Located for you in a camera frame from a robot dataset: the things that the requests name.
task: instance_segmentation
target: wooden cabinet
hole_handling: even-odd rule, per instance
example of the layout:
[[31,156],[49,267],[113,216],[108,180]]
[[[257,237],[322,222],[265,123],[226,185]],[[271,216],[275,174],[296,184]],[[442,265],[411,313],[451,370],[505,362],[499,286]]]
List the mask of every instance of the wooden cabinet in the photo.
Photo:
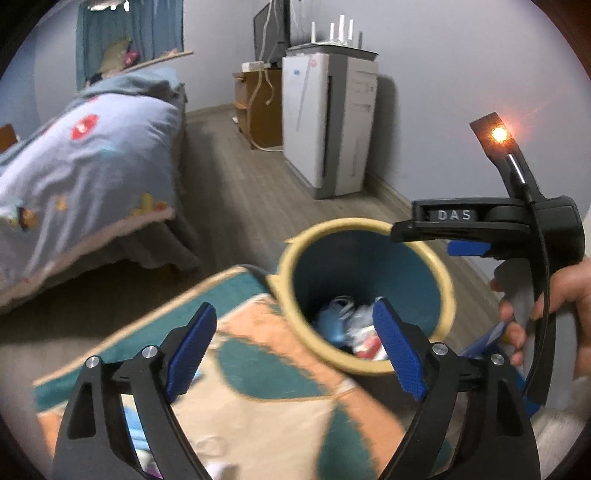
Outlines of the wooden cabinet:
[[262,82],[251,106],[250,135],[247,126],[249,101],[259,81],[259,72],[235,73],[236,83],[236,117],[238,128],[249,141],[252,149],[256,148],[254,140],[260,147],[278,147],[283,144],[281,132],[281,70],[268,70],[269,86],[265,73],[261,72]]

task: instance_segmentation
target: white air purifier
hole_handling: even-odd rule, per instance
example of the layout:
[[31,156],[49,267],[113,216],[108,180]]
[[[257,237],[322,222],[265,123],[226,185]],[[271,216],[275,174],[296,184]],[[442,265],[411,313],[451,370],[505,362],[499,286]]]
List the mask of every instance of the white air purifier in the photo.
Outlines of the white air purifier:
[[282,65],[284,154],[317,199],[363,186],[378,86],[376,54],[334,44],[288,50]]

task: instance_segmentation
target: window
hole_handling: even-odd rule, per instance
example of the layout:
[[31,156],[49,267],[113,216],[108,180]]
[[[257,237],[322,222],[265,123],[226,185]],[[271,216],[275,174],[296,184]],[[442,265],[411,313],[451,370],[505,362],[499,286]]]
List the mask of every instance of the window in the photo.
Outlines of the window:
[[87,0],[78,11],[78,89],[183,51],[183,0]]

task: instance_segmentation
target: handheld device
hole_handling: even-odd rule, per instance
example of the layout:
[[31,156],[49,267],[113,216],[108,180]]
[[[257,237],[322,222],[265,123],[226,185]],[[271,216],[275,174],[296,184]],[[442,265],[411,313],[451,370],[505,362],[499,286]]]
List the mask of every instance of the handheld device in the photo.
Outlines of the handheld device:
[[[540,478],[530,415],[539,406],[562,408],[570,398],[576,355],[573,306],[528,325],[533,301],[550,294],[550,275],[583,257],[583,227],[569,197],[546,199],[517,143],[495,113],[471,124],[499,170],[509,198],[421,200],[411,220],[393,225],[391,239],[444,238],[452,255],[504,260],[496,276],[514,304],[515,318],[530,340],[518,372],[496,347],[496,328],[454,353],[431,344],[405,323],[387,299],[374,304],[375,329],[402,388],[420,402],[400,446],[380,480],[426,480],[443,444],[458,392],[469,402],[462,435],[449,469],[437,480]],[[185,393],[216,329],[216,313],[201,306],[186,327],[172,330],[123,362],[87,359],[68,402],[56,446],[54,478],[139,480],[143,472],[126,428],[121,394],[133,394],[147,442],[165,480],[210,480],[178,425],[170,404]]]

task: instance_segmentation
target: finger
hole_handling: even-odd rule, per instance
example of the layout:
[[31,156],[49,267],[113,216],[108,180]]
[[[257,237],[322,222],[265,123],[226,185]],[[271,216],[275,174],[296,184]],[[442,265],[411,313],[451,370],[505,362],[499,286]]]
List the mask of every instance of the finger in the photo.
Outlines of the finger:
[[525,341],[527,340],[527,334],[523,327],[517,325],[516,323],[511,323],[505,334],[509,340],[509,343],[513,345],[517,349],[523,348],[525,345]]
[[511,355],[511,365],[518,367],[523,363],[523,352],[521,350]]
[[[591,296],[591,259],[580,264],[558,270],[550,280],[550,313],[555,312],[567,301],[582,301]],[[535,302],[531,318],[539,319],[544,310],[544,295]],[[591,312],[587,314],[587,324],[591,323]]]
[[505,298],[502,298],[499,302],[499,316],[502,322],[508,322],[513,318],[513,307]]
[[495,292],[498,292],[498,293],[503,293],[503,289],[501,288],[501,284],[499,284],[495,278],[493,278],[490,281],[490,283],[488,284],[488,286],[491,288],[492,291],[495,291]]
[[591,345],[582,345],[579,348],[574,371],[577,377],[591,375]]

